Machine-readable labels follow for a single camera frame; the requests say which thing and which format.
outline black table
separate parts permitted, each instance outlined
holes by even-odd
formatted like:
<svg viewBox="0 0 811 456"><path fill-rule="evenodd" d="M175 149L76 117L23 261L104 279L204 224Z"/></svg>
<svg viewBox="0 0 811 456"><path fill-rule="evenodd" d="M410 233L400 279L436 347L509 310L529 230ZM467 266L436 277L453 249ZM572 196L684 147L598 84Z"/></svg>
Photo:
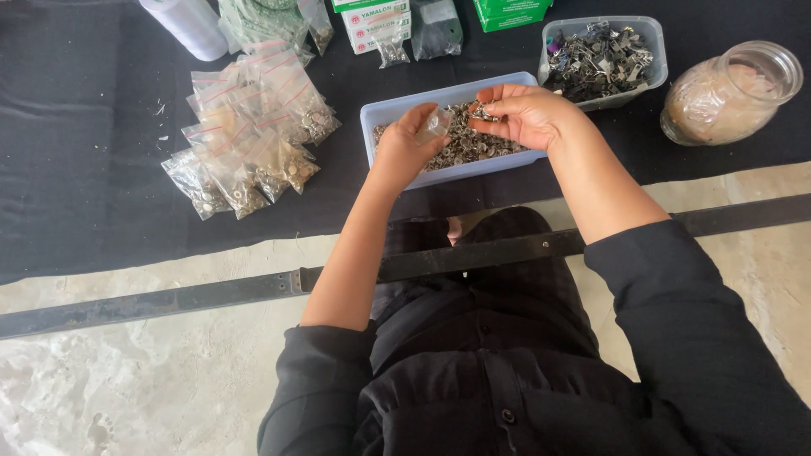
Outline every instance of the black table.
<svg viewBox="0 0 811 456"><path fill-rule="evenodd" d="M354 56L342 21L308 74L344 123L317 148L323 170L303 196L290 194L244 220L202 222L160 167L187 147L194 123L184 101L193 59L137 1L0 3L0 283L86 273L218 252L265 239L337 233L368 170L362 105L515 71L537 72L544 23L481 31L472 2L457 0L466 45L455 58L378 70ZM669 80L742 41L785 45L811 61L811 4L792 0L558 0L547 20L649 15L664 28ZM729 146L683 148L659 130L667 86L619 110L590 114L641 184L698 179L811 160L805 89L756 135ZM168 140L159 138L168 136ZM447 217L560 196L546 161L406 192L393 219Z"/></svg>

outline footprint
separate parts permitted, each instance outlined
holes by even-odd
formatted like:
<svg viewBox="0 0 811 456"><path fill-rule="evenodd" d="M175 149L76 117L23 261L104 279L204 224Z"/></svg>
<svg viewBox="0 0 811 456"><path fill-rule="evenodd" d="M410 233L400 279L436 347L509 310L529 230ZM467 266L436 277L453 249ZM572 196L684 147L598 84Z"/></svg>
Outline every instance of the footprint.
<svg viewBox="0 0 811 456"><path fill-rule="evenodd" d="M109 441L113 438L113 420L109 416L96 413L93 416L93 423L88 428L88 439L93 443L92 456L101 456L109 447Z"/></svg>

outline metal table frame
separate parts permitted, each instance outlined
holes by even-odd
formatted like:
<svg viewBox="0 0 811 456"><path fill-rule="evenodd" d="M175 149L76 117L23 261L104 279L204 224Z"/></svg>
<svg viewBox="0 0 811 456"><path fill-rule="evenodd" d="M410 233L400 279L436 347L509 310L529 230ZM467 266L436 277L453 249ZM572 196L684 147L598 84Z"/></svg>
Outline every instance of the metal table frame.
<svg viewBox="0 0 811 456"><path fill-rule="evenodd" d="M673 214L693 237L811 221L811 193ZM378 283L583 253L578 230L389 256ZM0 315L0 339L143 320L309 294L323 267Z"/></svg>

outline shirt button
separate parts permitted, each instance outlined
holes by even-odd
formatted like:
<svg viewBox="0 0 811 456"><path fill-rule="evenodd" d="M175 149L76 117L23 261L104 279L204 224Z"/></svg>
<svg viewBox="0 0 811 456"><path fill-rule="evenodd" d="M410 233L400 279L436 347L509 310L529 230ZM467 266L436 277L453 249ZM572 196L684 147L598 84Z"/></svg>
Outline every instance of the shirt button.
<svg viewBox="0 0 811 456"><path fill-rule="evenodd" d="M515 423L515 415L513 415L513 413L507 409L501 411L501 419L510 424Z"/></svg>

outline hand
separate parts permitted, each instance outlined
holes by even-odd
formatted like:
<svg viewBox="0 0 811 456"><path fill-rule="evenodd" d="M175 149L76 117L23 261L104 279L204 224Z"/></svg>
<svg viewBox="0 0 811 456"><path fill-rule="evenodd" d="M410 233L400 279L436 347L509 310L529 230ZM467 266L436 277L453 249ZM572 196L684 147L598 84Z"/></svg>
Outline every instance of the hand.
<svg viewBox="0 0 811 456"><path fill-rule="evenodd" d="M414 139L417 130L435 108L436 103L416 106L386 128L377 146L366 185L397 197L414 181L428 161L450 142L450 138L441 136L420 146Z"/></svg>
<svg viewBox="0 0 811 456"><path fill-rule="evenodd" d="M537 150L549 151L564 134L577 135L578 130L594 125L571 101L537 86L501 84L485 88L476 99L496 100L485 106L485 112L505 117L500 122L471 119L471 128Z"/></svg>

